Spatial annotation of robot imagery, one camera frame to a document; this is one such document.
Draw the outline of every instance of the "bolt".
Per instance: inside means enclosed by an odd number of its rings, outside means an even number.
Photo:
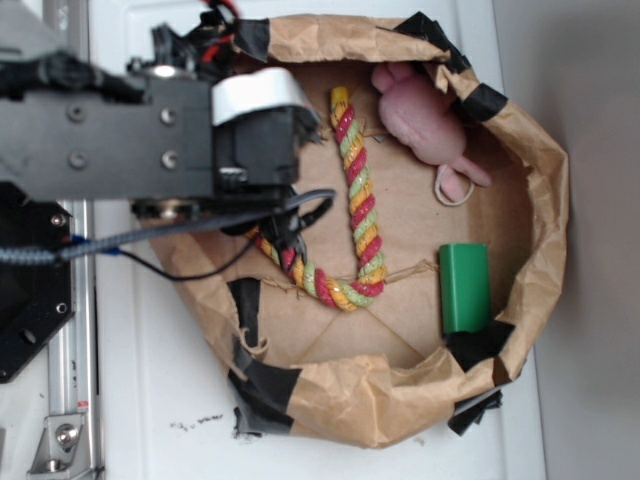
[[[60,425],[56,430],[56,440],[63,447],[72,447],[78,441],[78,429],[73,425],[65,423]]]
[[[160,110],[160,121],[165,125],[171,126],[176,123],[176,112],[170,108]]]
[[[160,210],[160,218],[163,220],[175,220],[178,218],[178,211],[173,207],[166,207]]]
[[[78,152],[72,152],[69,155],[69,165],[76,170],[82,170],[89,164],[89,159],[86,155]]]
[[[139,72],[142,70],[143,62],[141,57],[132,57],[129,65],[127,65],[127,70],[130,72]]]
[[[44,463],[44,471],[45,472],[59,472],[62,470],[62,465],[60,464],[60,459],[52,458],[51,460],[47,460]]]
[[[87,113],[82,105],[71,104],[67,107],[67,118],[74,123],[82,123],[87,118]]]
[[[67,217],[64,215],[57,213],[53,217],[51,217],[51,225],[54,227],[64,227],[67,224]]]
[[[174,150],[167,150],[162,155],[162,165],[167,170],[174,170],[178,166],[178,153]]]

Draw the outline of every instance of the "paper bag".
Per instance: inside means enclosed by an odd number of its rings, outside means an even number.
[[[437,23],[424,18],[413,36],[392,31],[403,24],[395,19],[304,15],[241,25],[236,44],[288,68],[322,116],[325,140],[301,152],[297,188],[338,193],[330,212],[303,234],[309,256],[336,278],[357,272],[346,180],[328,121],[329,92],[345,85],[366,125],[389,271],[384,293],[351,313],[295,287],[258,249],[222,276],[176,285],[229,374],[241,430],[369,447],[414,435],[515,380],[560,295],[567,155],[517,105],[480,83]],[[425,62],[440,90],[455,91],[465,155],[493,178],[460,207],[437,202],[434,169],[407,147],[391,136],[373,138],[385,130],[371,71],[401,60]],[[249,61],[242,68],[264,66]],[[167,271],[187,275],[221,265],[244,242],[211,232],[162,238],[153,247]],[[445,343],[437,251],[461,242],[488,246],[496,321]]]

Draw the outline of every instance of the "black metal bracket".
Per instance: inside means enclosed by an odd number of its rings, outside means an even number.
[[[57,203],[29,201],[0,183],[0,245],[55,248],[70,234]],[[0,265],[0,384],[9,383],[73,315],[71,265]]]

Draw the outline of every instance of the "colorful braided rope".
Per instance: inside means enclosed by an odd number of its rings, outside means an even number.
[[[345,283],[328,277],[312,262],[305,263],[297,257],[293,249],[283,253],[283,261],[298,287],[325,305],[350,312],[371,305],[373,298],[382,293],[387,267],[380,251],[382,239],[376,225],[376,200],[372,193],[373,182],[369,177],[364,138],[345,87],[337,87],[331,91],[331,124],[340,145],[349,186],[351,228],[359,259],[357,279]],[[280,264],[277,251],[265,238],[258,235],[256,244],[275,263]]]

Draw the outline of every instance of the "pink stuffed animal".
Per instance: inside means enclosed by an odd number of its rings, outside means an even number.
[[[378,108],[389,133],[424,163],[439,165],[435,189],[441,202],[460,205],[469,198],[474,183],[491,185],[489,174],[463,155],[467,138],[450,108],[453,92],[443,95],[426,76],[403,62],[376,66],[371,81],[382,93]],[[466,194],[459,173],[472,182]]]

